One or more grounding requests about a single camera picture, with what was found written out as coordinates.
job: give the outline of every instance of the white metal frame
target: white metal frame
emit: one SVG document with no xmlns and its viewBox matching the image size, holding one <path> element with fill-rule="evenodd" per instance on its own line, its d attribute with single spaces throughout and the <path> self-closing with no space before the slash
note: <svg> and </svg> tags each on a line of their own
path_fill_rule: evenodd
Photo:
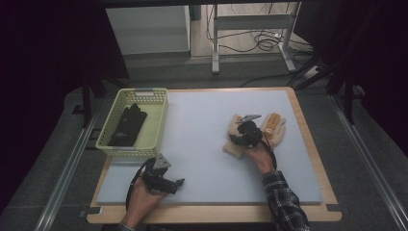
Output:
<svg viewBox="0 0 408 231">
<path fill-rule="evenodd" d="M 295 2 L 291 13 L 267 15 L 227 15 L 218 16 L 218 7 L 214 5 L 214 38 L 213 38 L 213 73 L 219 73 L 218 31 L 255 30 L 255 29 L 286 29 L 286 34 L 278 47 L 289 72 L 295 72 L 293 61 L 288 52 L 288 43 L 299 9 Z"/>
</svg>

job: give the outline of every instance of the glove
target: glove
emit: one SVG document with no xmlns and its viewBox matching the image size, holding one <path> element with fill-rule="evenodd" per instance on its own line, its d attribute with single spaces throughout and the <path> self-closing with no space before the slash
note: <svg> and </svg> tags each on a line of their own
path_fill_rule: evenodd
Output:
<svg viewBox="0 0 408 231">
<path fill-rule="evenodd" d="M 242 119 L 242 116 L 240 115 L 234 115 L 233 118 L 231 119 L 230 126 L 228 128 L 227 134 L 228 134 L 228 141 L 225 145 L 222 146 L 222 151 L 230 154 L 231 156 L 240 159 L 241 156 L 243 155 L 243 150 L 240 146 L 235 145 L 231 140 L 229 139 L 229 135 L 235 135 L 235 136 L 240 136 L 241 134 L 238 132 L 238 126 L 237 120 Z"/>
<path fill-rule="evenodd" d="M 273 113 L 271 115 L 267 115 L 261 125 L 261 131 L 265 134 L 268 141 L 273 142 L 275 146 L 279 144 L 285 135 L 285 122 L 285 118 L 281 117 L 281 115 L 277 113 Z"/>
</svg>

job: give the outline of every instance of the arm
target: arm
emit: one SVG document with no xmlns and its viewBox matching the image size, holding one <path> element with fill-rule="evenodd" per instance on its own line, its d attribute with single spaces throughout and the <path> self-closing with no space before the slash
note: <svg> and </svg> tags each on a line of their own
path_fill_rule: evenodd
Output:
<svg viewBox="0 0 408 231">
<path fill-rule="evenodd" d="M 246 147 L 245 153 L 262 172 L 262 182 L 270 211 L 284 230 L 311 230 L 308 219 L 299 206 L 297 195 L 289 188 L 281 171 L 276 171 L 266 149 L 258 144 Z"/>
<path fill-rule="evenodd" d="M 123 217 L 117 230 L 132 231 L 135 229 L 141 219 L 150 213 L 166 195 L 167 193 L 165 192 L 159 192 L 157 194 L 150 193 L 149 189 L 147 189 L 143 181 L 139 178 L 133 188 L 126 215 Z"/>
</svg>

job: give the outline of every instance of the hand-mounted device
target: hand-mounted device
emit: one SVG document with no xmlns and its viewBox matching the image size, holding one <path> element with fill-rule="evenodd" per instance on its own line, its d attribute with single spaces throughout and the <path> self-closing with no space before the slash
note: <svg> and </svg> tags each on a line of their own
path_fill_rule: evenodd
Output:
<svg viewBox="0 0 408 231">
<path fill-rule="evenodd" d="M 143 165 L 141 165 L 135 177 L 131 181 L 126 196 L 126 210 L 129 205 L 130 196 L 132 194 L 135 182 L 140 177 L 143 168 L 144 172 L 141 176 L 141 180 L 144 182 L 147 189 L 149 189 L 151 193 L 165 192 L 176 194 L 177 190 L 183 185 L 185 179 L 183 178 L 177 180 L 176 182 L 166 180 L 164 178 L 164 175 L 169 167 L 171 167 L 170 162 L 162 154 L 146 160 Z"/>
<path fill-rule="evenodd" d="M 240 123 L 240 126 L 238 126 L 238 132 L 241 134 L 241 136 L 230 135 L 230 139 L 235 145 L 238 146 L 255 147 L 258 143 L 260 143 L 267 149 L 267 152 L 272 159 L 273 166 L 276 169 L 276 157 L 272 151 L 272 148 L 270 147 L 268 139 L 266 139 L 267 142 L 262 140 L 264 133 L 256 126 L 255 122 L 252 121 L 253 119 L 259 117 L 261 117 L 261 115 L 246 115 L 242 119 L 237 120 L 237 123 Z"/>
</svg>

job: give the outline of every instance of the basket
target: basket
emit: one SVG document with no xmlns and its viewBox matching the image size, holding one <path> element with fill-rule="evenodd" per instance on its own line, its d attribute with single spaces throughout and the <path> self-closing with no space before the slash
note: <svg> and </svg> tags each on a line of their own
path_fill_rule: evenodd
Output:
<svg viewBox="0 0 408 231">
<path fill-rule="evenodd" d="M 147 113 L 133 146 L 108 146 L 123 110 L 137 103 Z M 166 89 L 122 89 L 115 98 L 96 142 L 96 148 L 112 156 L 155 157 L 160 153 L 167 113 Z"/>
</svg>

